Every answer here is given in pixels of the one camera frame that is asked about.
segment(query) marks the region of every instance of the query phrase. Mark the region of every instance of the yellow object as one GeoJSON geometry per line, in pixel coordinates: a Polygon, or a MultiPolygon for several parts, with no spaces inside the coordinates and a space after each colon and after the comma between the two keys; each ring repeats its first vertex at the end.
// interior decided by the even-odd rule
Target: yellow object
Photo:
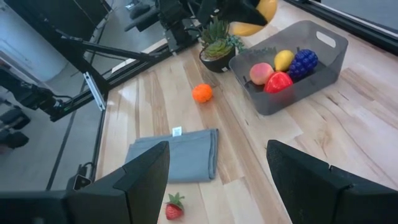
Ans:
{"type": "MultiPolygon", "coordinates": [[[[266,18],[270,23],[276,13],[278,0],[260,0],[256,9],[266,18]]],[[[233,22],[231,24],[231,32],[238,36],[249,36],[262,30],[265,26],[258,26],[254,24],[247,24],[244,22],[233,22]]]]}
{"type": "Polygon", "coordinates": [[[290,64],[294,58],[293,52],[289,50],[283,50],[279,52],[274,59],[275,71],[284,72],[289,69],[290,64]]]}

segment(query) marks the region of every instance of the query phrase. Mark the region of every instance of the folded gray cloth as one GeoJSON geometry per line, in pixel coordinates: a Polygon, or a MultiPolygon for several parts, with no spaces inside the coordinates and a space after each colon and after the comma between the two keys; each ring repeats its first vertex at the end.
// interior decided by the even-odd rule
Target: folded gray cloth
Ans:
{"type": "Polygon", "coordinates": [[[126,163],[161,141],[170,144],[169,183],[206,182],[216,176],[218,130],[208,129],[172,137],[140,138],[131,144],[126,163]]]}

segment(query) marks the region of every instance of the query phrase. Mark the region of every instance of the small orange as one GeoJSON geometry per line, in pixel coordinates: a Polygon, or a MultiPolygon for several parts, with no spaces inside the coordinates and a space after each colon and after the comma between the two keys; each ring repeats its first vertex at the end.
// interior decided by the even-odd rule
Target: small orange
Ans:
{"type": "Polygon", "coordinates": [[[213,90],[209,84],[199,84],[192,90],[192,97],[198,103],[204,103],[213,96],[213,90]]]}

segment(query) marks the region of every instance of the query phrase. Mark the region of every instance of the potted succulent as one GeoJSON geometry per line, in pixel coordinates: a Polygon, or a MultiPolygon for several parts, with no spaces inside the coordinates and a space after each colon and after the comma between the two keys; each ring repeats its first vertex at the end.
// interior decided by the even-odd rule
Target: potted succulent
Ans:
{"type": "Polygon", "coordinates": [[[217,17],[201,32],[200,61],[212,72],[225,72],[229,69],[229,61],[235,56],[235,48],[240,51],[243,44],[239,37],[229,35],[229,24],[219,21],[217,17]]]}

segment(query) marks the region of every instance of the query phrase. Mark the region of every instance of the light wood tabletop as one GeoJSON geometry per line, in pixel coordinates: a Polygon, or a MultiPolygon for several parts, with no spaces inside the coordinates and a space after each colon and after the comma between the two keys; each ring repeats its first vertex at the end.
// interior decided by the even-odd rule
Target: light wood tabletop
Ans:
{"type": "MultiPolygon", "coordinates": [[[[266,159],[270,139],[398,190],[398,59],[283,1],[274,20],[243,41],[255,45],[302,20],[349,40],[335,84],[262,116],[231,72],[212,73],[201,64],[197,45],[109,93],[96,178],[122,166],[137,138],[182,126],[183,132],[218,128],[220,141],[214,181],[167,186],[166,193],[185,196],[185,215],[176,223],[290,223],[266,159]],[[213,87],[205,104],[191,96],[200,83],[213,87]]],[[[169,223],[164,206],[159,223],[169,223]]]]}

